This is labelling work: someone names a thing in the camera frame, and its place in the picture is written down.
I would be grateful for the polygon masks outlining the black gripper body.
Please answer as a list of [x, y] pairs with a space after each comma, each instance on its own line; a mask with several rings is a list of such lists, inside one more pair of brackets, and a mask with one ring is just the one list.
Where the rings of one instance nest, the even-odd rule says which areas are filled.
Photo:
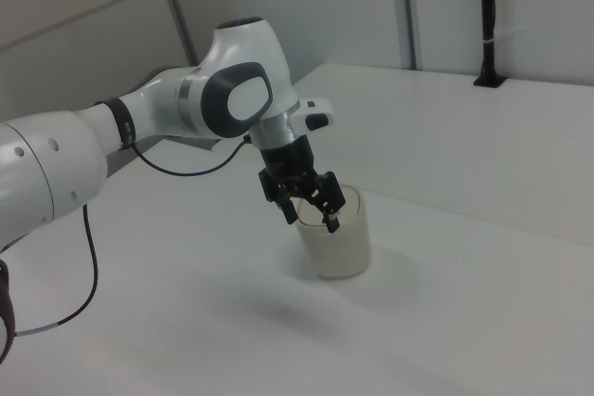
[[282, 147], [261, 149], [265, 167], [259, 172], [263, 188], [297, 185], [315, 188], [319, 174], [314, 168], [314, 153], [309, 138], [300, 136]]

